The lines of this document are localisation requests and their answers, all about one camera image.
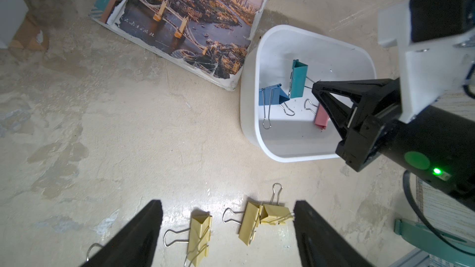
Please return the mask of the yellow binder clip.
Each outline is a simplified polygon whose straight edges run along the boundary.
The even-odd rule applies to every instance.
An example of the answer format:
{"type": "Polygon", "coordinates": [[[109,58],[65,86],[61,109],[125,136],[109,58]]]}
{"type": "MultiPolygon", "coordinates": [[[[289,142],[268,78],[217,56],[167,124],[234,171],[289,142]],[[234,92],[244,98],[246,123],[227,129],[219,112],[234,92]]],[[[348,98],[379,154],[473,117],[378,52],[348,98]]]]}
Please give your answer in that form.
{"type": "Polygon", "coordinates": [[[163,245],[165,248],[170,248],[174,244],[187,244],[186,258],[184,261],[185,267],[199,267],[204,258],[209,255],[209,243],[212,236],[212,221],[211,215],[195,215],[190,219],[190,226],[187,229],[174,231],[169,229],[165,231],[163,236],[163,245]],[[169,234],[180,235],[187,232],[189,234],[188,240],[176,239],[167,242],[169,234]]]}
{"type": "Polygon", "coordinates": [[[250,246],[254,241],[256,235],[256,229],[260,224],[262,212],[262,205],[249,201],[244,211],[233,211],[231,208],[226,208],[222,221],[224,223],[235,223],[239,225],[238,237],[246,245],[250,246]],[[226,215],[231,213],[232,215],[242,215],[242,220],[226,219],[226,215]]]}
{"type": "Polygon", "coordinates": [[[294,213],[289,208],[280,205],[282,190],[283,186],[280,183],[273,184],[270,201],[262,204],[262,211],[259,217],[260,224],[276,226],[294,221],[294,213]]]}

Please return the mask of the pink binder clip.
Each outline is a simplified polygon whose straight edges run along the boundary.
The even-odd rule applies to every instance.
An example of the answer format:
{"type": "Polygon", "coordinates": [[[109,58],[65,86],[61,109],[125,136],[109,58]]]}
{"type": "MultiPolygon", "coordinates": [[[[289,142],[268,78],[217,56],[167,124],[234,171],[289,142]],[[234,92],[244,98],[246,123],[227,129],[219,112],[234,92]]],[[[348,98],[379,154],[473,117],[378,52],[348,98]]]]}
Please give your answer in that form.
{"type": "Polygon", "coordinates": [[[312,101],[310,101],[310,99],[306,99],[304,102],[304,109],[315,114],[314,124],[321,131],[324,131],[327,128],[330,118],[320,103],[316,106],[312,101]]]}

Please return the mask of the English textbook with city photo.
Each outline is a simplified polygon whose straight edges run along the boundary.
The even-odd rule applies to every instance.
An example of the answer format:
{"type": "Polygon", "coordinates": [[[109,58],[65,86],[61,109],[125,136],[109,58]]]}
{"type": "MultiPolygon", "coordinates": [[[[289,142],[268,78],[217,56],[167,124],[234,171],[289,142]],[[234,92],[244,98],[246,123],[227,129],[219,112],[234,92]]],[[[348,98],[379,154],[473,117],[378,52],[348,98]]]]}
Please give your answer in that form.
{"type": "Polygon", "coordinates": [[[232,91],[267,0],[96,0],[90,17],[232,91]]]}

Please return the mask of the blue binder clip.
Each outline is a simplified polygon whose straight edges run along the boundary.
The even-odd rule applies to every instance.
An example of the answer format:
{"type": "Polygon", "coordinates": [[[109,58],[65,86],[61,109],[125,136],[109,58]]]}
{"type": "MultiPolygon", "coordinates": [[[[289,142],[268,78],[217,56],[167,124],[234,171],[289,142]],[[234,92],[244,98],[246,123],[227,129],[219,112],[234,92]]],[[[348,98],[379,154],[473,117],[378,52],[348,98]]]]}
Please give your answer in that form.
{"type": "Polygon", "coordinates": [[[287,105],[289,100],[290,97],[282,90],[281,84],[272,85],[259,90],[259,106],[263,107],[262,127],[265,130],[272,128],[270,115],[273,105],[280,106],[287,116],[295,115],[295,111],[287,105]]]}

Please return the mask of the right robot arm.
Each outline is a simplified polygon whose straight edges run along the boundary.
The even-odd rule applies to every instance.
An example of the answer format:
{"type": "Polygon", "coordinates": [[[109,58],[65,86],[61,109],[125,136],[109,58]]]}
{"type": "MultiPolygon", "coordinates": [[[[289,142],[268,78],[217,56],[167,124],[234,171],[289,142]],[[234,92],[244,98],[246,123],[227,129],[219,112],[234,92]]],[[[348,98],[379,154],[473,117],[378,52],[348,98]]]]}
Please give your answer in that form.
{"type": "Polygon", "coordinates": [[[434,106],[400,121],[398,79],[319,81],[312,94],[340,134],[336,154],[356,172],[383,155],[475,208],[474,121],[434,106]]]}

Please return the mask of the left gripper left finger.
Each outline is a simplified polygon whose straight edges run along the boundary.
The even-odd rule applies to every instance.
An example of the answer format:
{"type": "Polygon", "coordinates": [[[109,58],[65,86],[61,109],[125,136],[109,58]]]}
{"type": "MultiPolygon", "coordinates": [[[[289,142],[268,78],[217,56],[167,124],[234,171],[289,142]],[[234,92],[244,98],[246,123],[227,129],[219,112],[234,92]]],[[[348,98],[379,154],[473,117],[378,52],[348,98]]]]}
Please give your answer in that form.
{"type": "Polygon", "coordinates": [[[85,267],[150,267],[163,220],[160,200],[151,200],[101,248],[85,267]]]}

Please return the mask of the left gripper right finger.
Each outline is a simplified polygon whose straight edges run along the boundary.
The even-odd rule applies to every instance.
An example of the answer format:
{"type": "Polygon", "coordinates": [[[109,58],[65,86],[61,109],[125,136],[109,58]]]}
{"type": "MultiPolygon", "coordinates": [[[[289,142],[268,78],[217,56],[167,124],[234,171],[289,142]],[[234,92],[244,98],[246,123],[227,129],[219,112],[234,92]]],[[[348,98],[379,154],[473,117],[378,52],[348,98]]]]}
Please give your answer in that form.
{"type": "Polygon", "coordinates": [[[294,228],[304,267],[370,267],[360,255],[305,200],[294,206],[294,228]]]}

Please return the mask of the white upright book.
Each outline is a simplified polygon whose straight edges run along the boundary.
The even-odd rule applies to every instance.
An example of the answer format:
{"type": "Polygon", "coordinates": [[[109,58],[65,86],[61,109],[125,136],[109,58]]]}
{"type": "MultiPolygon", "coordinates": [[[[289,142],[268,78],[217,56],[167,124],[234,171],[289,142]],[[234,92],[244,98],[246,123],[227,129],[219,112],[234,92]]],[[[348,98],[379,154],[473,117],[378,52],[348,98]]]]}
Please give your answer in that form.
{"type": "Polygon", "coordinates": [[[0,5],[1,49],[7,49],[22,25],[28,7],[24,0],[1,0],[0,5]]]}

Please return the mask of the white plastic storage box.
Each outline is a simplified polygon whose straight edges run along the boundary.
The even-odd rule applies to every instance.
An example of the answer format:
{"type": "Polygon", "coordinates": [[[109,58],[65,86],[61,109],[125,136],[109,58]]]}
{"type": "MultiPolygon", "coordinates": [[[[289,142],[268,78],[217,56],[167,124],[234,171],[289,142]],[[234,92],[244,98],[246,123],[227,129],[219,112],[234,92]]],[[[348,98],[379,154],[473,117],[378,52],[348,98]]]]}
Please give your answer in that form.
{"type": "Polygon", "coordinates": [[[307,77],[318,81],[369,80],[376,77],[370,55],[362,48],[290,25],[278,25],[267,31],[247,55],[241,76],[241,128],[253,145],[282,163],[336,158],[341,140],[333,123],[321,131],[315,114],[304,109],[310,99],[319,102],[310,89],[301,98],[291,98],[287,105],[295,111],[287,116],[273,105],[272,128],[262,127],[263,107],[259,90],[276,84],[288,94],[294,59],[308,65],[307,77]]]}

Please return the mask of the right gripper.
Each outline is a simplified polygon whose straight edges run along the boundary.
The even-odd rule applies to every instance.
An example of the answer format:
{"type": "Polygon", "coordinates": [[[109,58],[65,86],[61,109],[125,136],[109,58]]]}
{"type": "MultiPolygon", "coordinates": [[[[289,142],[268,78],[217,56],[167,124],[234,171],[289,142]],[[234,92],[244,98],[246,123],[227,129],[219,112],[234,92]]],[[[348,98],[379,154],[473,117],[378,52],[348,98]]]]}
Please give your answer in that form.
{"type": "Polygon", "coordinates": [[[404,166],[395,141],[404,127],[399,79],[319,81],[312,94],[338,131],[336,154],[350,168],[360,172],[380,155],[404,166]]]}

